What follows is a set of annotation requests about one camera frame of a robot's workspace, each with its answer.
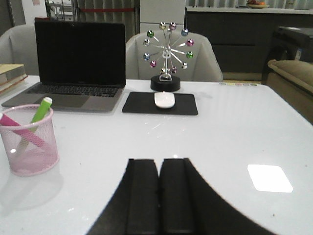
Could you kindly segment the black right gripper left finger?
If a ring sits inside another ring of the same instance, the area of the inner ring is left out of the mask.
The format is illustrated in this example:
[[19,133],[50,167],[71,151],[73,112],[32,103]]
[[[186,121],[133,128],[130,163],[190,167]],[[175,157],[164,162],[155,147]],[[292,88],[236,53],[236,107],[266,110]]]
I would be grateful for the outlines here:
[[158,173],[151,159],[134,160],[126,234],[158,234]]

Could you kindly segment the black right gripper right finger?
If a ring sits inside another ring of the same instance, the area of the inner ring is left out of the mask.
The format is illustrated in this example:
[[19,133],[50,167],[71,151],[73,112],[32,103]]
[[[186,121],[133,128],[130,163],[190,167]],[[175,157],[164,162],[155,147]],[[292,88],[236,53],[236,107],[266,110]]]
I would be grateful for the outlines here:
[[182,159],[165,159],[160,172],[161,231],[164,235],[191,235],[194,220]]

